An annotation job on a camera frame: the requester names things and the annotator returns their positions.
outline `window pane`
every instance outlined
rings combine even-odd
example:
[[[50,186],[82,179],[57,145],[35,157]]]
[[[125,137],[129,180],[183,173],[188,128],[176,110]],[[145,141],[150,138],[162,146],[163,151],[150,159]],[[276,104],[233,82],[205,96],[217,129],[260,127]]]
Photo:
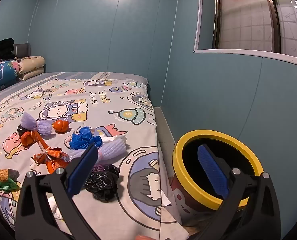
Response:
[[[297,57],[297,1],[276,1],[281,28],[281,53]]]
[[[267,0],[221,0],[219,49],[272,51]]]

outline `orange ball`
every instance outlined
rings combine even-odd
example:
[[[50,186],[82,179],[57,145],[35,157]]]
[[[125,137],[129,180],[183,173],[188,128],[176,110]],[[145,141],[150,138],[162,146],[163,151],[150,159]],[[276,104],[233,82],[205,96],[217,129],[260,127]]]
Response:
[[[69,121],[57,120],[53,123],[53,128],[56,132],[64,133],[68,131]]]
[[[32,132],[28,131],[22,134],[21,143],[23,144],[24,147],[29,147],[35,142],[36,142],[36,137]]]

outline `metal screw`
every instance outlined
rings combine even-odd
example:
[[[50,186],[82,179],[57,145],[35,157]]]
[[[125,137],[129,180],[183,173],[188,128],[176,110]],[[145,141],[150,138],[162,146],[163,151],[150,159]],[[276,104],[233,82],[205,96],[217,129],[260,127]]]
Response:
[[[64,172],[64,169],[62,167],[59,167],[59,168],[56,169],[55,172],[56,172],[56,174],[61,175]]]
[[[240,171],[239,168],[233,168],[233,169],[232,169],[232,172],[233,172],[233,174],[235,174],[235,175],[238,175],[238,174],[241,173],[241,171]]]
[[[33,177],[34,172],[33,171],[29,171],[28,173],[26,173],[26,177],[31,178]]]
[[[268,179],[270,175],[267,172],[262,173],[263,178]]]

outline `folded blanket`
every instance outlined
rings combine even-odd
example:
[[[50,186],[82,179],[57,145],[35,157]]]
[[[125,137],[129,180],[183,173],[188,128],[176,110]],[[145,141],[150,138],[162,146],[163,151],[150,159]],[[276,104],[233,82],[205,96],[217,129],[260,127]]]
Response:
[[[14,85],[16,83],[16,79],[13,79],[9,82],[6,82],[5,84],[3,85],[0,85],[0,91],[7,88],[7,87],[10,87],[11,85]]]
[[[19,67],[16,59],[0,61],[0,86],[16,79],[18,71]]]
[[[18,75],[18,80],[19,81],[25,81],[26,79],[29,79],[31,77],[34,77],[34,76],[37,76],[39,74],[44,73],[44,71],[45,71],[44,68],[40,67],[38,69],[29,71],[29,72],[27,72],[25,74]]]
[[[15,55],[12,53],[14,50],[13,44],[13,39],[5,39],[0,41],[0,58],[5,60],[15,58]]]
[[[43,67],[45,59],[41,56],[23,57],[19,66],[19,74],[27,73],[31,70]]]

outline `bed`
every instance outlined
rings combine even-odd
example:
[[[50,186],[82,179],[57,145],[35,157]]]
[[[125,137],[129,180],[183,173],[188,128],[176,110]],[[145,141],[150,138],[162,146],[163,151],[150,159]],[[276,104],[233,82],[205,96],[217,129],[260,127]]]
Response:
[[[86,190],[73,197],[101,239],[131,240],[139,234],[159,240],[188,238],[168,182],[145,78],[110,72],[44,73],[0,91],[0,169],[18,170],[19,186],[29,170],[48,173],[45,164],[37,165],[32,158],[40,152],[38,145],[27,149],[20,143],[16,131],[24,111],[49,122],[70,122],[71,132],[53,131],[45,137],[49,146],[64,152],[72,132],[83,126],[127,137],[127,153],[107,161],[121,169],[117,197],[102,203]],[[19,193],[0,191],[0,213],[13,229]],[[69,233],[63,220],[56,221]]]

